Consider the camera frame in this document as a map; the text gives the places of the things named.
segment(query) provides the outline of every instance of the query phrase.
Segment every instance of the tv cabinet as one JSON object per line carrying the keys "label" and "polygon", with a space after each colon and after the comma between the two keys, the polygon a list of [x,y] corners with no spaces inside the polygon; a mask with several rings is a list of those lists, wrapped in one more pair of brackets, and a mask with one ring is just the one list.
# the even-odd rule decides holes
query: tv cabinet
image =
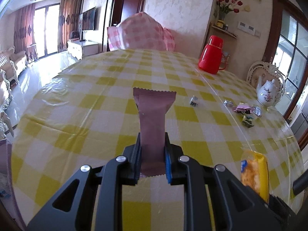
{"label": "tv cabinet", "polygon": [[98,54],[98,43],[94,41],[68,41],[68,52],[81,60],[85,56]]}

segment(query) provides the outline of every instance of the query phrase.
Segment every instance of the curtain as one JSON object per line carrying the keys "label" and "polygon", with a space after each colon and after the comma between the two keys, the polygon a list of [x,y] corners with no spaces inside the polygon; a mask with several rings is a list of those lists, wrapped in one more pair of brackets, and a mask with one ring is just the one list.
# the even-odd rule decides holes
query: curtain
{"label": "curtain", "polygon": [[14,26],[15,53],[24,50],[29,55],[27,47],[35,43],[33,32],[34,12],[34,3],[16,11]]}
{"label": "curtain", "polygon": [[70,33],[78,30],[82,0],[61,0],[59,12],[58,52],[67,50]]}

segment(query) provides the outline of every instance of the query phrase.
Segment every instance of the dining table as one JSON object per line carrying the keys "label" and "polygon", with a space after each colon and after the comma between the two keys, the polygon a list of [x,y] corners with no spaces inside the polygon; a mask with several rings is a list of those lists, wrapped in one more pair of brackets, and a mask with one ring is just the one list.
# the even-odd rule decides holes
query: dining table
{"label": "dining table", "polygon": [[[258,102],[255,88],[228,71],[199,70],[198,59],[181,53],[126,49],[63,70],[25,110],[15,130],[11,172],[26,224],[82,165],[103,166],[136,143],[134,87],[177,92],[165,131],[200,164],[223,164],[240,179],[245,150],[264,154],[270,194],[299,211],[303,193],[292,191],[304,171],[297,140],[275,107]],[[257,105],[262,114],[247,128],[225,100]],[[183,230],[184,187],[169,185],[165,175],[140,178],[134,187],[123,186],[122,195],[124,230]]]}

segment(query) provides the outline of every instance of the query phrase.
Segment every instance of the screw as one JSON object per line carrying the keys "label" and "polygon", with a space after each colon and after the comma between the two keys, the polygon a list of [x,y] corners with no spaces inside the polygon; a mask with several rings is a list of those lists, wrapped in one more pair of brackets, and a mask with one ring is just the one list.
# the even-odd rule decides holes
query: screw
{"label": "screw", "polygon": [[188,162],[189,161],[189,157],[188,156],[180,156],[180,161]]}
{"label": "screw", "polygon": [[124,161],[126,161],[126,157],[125,157],[125,156],[118,156],[118,157],[116,158],[116,161],[117,161],[117,162],[124,162]]}
{"label": "screw", "polygon": [[80,167],[80,170],[81,170],[82,172],[88,172],[88,171],[90,170],[90,166],[89,166],[89,165],[82,165],[82,166]]}
{"label": "screw", "polygon": [[226,170],[226,167],[224,165],[218,164],[216,166],[216,170],[219,171],[219,172],[223,172],[223,171]]}

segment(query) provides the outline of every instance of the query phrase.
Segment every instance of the glass door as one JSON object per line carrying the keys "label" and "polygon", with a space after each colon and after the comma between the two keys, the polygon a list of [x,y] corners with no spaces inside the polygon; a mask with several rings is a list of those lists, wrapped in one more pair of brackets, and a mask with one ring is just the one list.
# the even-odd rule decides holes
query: glass door
{"label": "glass door", "polygon": [[285,93],[277,103],[284,115],[295,98],[308,60],[308,31],[285,10],[282,11],[281,31],[273,63],[285,78]]}
{"label": "glass door", "polygon": [[39,58],[58,52],[59,4],[35,10],[34,38]]}
{"label": "glass door", "polygon": [[34,39],[39,58],[45,56],[45,10],[40,8],[34,13]]}

